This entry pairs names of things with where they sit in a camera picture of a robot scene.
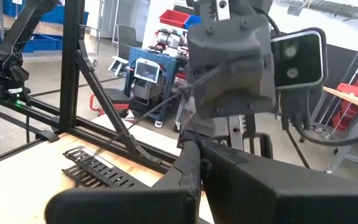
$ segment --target blue cart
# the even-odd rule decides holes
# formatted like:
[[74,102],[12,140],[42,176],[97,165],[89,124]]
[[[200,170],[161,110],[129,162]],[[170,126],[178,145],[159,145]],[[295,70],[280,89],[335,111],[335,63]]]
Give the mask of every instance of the blue cart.
[[[147,50],[131,47],[131,52],[129,54],[128,65],[134,65],[138,58],[144,58],[147,60],[151,60],[163,66],[162,76],[165,77],[164,89],[162,93],[162,101],[167,100],[171,97],[172,94],[172,85],[175,81],[175,75],[178,72],[179,68],[183,68],[186,64],[181,58],[171,57],[169,55],[163,53],[155,53],[149,52]],[[125,95],[129,96],[131,93],[131,85],[134,81],[133,72],[128,72],[126,80],[125,80]],[[136,108],[131,108],[135,112],[140,114],[145,114],[147,111],[137,110]],[[160,128],[162,126],[163,120],[168,115],[169,106],[165,104],[161,107],[160,110],[156,111],[149,115],[150,118],[155,120],[155,127]]]

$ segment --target office chair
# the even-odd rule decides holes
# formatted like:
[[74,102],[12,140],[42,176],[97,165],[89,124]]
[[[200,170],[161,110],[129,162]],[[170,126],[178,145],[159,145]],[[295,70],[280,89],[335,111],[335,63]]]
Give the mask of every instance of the office chair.
[[116,24],[118,33],[117,55],[113,57],[114,61],[109,70],[118,76],[120,71],[128,64],[131,47],[142,47],[142,43],[136,41],[136,30],[123,24]]

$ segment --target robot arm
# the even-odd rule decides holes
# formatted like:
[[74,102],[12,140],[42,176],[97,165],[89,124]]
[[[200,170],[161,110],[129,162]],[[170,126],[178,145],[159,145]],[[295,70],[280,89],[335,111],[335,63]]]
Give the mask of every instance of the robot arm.
[[59,0],[27,0],[22,12],[13,23],[5,39],[0,44],[0,97],[15,100],[17,91],[24,86],[29,73],[21,66],[22,51],[37,27],[42,15],[51,11]]

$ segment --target black cable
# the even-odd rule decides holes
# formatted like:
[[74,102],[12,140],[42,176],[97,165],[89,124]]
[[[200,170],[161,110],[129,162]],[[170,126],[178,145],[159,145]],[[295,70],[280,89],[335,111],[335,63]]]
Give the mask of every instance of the black cable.
[[312,136],[310,136],[309,134],[307,134],[305,132],[305,130],[302,128],[302,121],[301,121],[301,117],[297,116],[294,119],[294,127],[296,129],[296,131],[298,131],[298,133],[301,135],[301,137],[303,137],[304,139],[316,143],[316,144],[320,144],[320,145],[324,145],[324,146],[349,146],[349,145],[353,145],[353,144],[357,144],[358,143],[358,137],[357,138],[352,138],[352,139],[344,139],[344,140],[321,140],[321,139],[316,139]]
[[30,143],[30,117],[25,117],[25,140]]
[[310,166],[308,164],[308,161],[306,160],[306,158],[303,156],[303,153],[301,152],[300,148],[298,147],[298,144],[296,143],[296,141],[294,140],[290,130],[286,130],[288,137],[290,137],[290,140],[292,142],[293,147],[295,148],[296,152],[299,155],[299,158],[301,159],[303,165],[307,168],[310,169]]
[[274,20],[273,20],[265,11],[263,11],[263,10],[261,10],[261,9],[258,9],[258,8],[256,8],[256,7],[254,7],[254,9],[255,9],[255,11],[256,11],[257,13],[265,15],[266,18],[267,18],[267,20],[268,20],[268,22],[270,23],[270,25],[272,25],[272,27],[273,27],[275,33],[276,33],[277,35],[281,35],[281,32],[280,32],[280,30],[278,29],[278,25],[274,22]]
[[[25,105],[31,107],[30,96],[27,94],[24,84],[22,85],[22,91],[25,97]],[[25,117],[25,140],[27,141],[27,143],[30,143],[30,117],[29,116]]]

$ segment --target gray floor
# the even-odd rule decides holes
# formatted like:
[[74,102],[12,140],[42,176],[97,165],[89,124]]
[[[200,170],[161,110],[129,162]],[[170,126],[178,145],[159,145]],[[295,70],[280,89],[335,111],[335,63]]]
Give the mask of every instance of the gray floor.
[[[45,29],[51,31],[49,33],[61,32],[61,27],[46,27]],[[88,37],[87,41],[88,51],[94,52],[94,39]],[[115,54],[115,47],[112,46],[108,40],[103,40],[100,48],[99,65],[96,68],[96,73],[100,80],[112,78],[113,74],[108,71],[108,67],[111,63],[111,57]],[[24,68],[30,73],[29,81],[26,85],[32,90],[32,93],[41,93],[50,90],[57,90],[60,88],[60,69],[61,58],[32,58],[25,60]],[[86,83],[84,78],[81,77],[80,84]],[[123,86],[123,81],[118,80],[114,82],[104,83],[104,86]],[[89,109],[89,97],[92,91],[89,87],[82,87],[79,90],[78,97],[78,115],[93,119],[97,117],[97,112]],[[59,106],[59,93],[40,96],[39,99],[50,103],[55,106]],[[7,108],[0,106],[0,112],[7,114],[15,119],[18,119],[24,124],[25,118],[23,115],[15,113]],[[38,129],[48,129],[49,127],[32,120],[31,125]],[[163,124],[163,128],[155,129],[152,121],[145,121],[141,124],[145,128],[153,129],[156,132],[167,135],[171,138],[176,138],[177,134],[172,131],[173,127],[173,115],[169,117]],[[267,114],[257,115],[257,129],[259,132],[269,133],[272,138],[274,156],[276,160],[296,164],[302,166],[296,151],[294,150],[291,141],[287,134],[281,130],[281,122],[275,120],[273,117]],[[292,130],[294,138],[297,140],[299,135]],[[0,118],[0,154],[18,147],[25,143],[25,131],[18,125],[12,124]],[[303,144],[299,143],[299,147],[304,153],[306,159],[310,163],[312,169],[325,170],[330,163],[332,163],[334,154],[333,148],[327,148],[315,145],[310,142]],[[339,175],[345,178],[358,180],[358,164],[344,161],[340,168],[338,168],[335,175]]]

